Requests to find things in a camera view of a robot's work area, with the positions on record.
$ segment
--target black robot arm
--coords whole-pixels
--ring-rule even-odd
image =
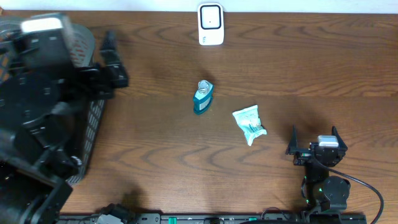
[[[0,84],[0,223],[58,219],[72,192],[66,180],[84,175],[89,159],[83,155],[100,119],[92,105],[128,86],[113,32],[101,48],[105,67],[74,66],[72,34],[65,15],[46,14],[25,20],[0,42],[10,61],[10,78]]]
[[[349,175],[331,169],[345,156],[347,145],[333,126],[330,136],[319,136],[318,142],[311,142],[309,148],[297,145],[297,135],[293,127],[292,139],[286,149],[286,154],[294,155],[293,163],[305,167],[302,182],[302,195],[307,199],[308,209],[302,212],[302,219],[308,223],[366,223],[364,215],[355,217],[342,215],[347,209],[347,199],[351,184],[348,180],[337,176],[329,176],[329,171],[363,184],[373,190],[380,198],[379,213],[372,223],[381,216],[384,201],[381,194],[372,186]]]

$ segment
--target black cable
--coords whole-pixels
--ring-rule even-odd
[[[305,224],[304,222],[284,221],[284,220],[253,220],[240,224]]]
[[[304,193],[305,179],[306,179],[306,177],[304,177],[303,181],[301,182],[301,196],[303,196],[303,198],[306,198],[305,193]]]
[[[261,220],[264,219],[264,215],[265,215],[265,214],[268,212],[268,210],[270,210],[270,209],[278,210],[279,213],[281,213],[281,214],[286,218],[286,220],[289,220],[289,219],[286,217],[286,215],[282,212],[282,210],[279,209],[279,208],[277,208],[277,207],[269,207],[269,208],[265,209],[265,210],[262,212],[262,214],[261,214]]]
[[[372,185],[363,182],[362,180],[359,180],[359,179],[357,179],[357,178],[355,178],[355,177],[352,177],[352,176],[350,176],[350,175],[344,174],[344,173],[342,173],[342,172],[338,172],[337,170],[334,170],[334,169],[332,169],[332,168],[329,168],[329,167],[323,165],[323,164],[322,164],[321,162],[319,162],[319,160],[318,160],[317,158],[315,158],[315,157],[313,157],[313,160],[315,161],[315,163],[316,163],[318,166],[320,166],[320,167],[322,167],[322,168],[324,168],[324,169],[326,169],[326,170],[328,170],[328,171],[330,171],[330,172],[334,172],[335,174],[338,174],[338,175],[340,175],[340,176],[342,176],[342,177],[345,177],[345,178],[347,178],[347,179],[350,179],[350,180],[353,180],[353,181],[355,181],[355,182],[357,182],[357,183],[360,183],[360,184],[362,184],[363,186],[365,186],[365,187],[371,189],[374,193],[376,193],[377,196],[379,196],[379,199],[380,199],[380,208],[379,208],[379,212],[377,213],[376,217],[375,217],[374,220],[371,222],[371,224],[375,224],[375,223],[379,220],[379,218],[380,218],[380,216],[381,216],[381,213],[383,212],[383,209],[384,209],[384,199],[383,199],[383,196],[380,194],[380,192],[379,192],[377,189],[375,189]]]
[[[211,222],[210,222],[210,224],[217,224],[218,223],[218,221],[223,221],[223,224],[225,224],[225,221],[222,219],[222,218],[219,218],[219,219],[217,219],[217,220],[212,220]]]
[[[99,217],[99,215],[91,215],[91,216],[88,216],[88,217],[84,217],[81,220],[79,220],[78,224],[80,224],[81,221],[86,221],[86,220],[89,220],[89,219],[92,219],[92,218],[98,218],[98,217]]]

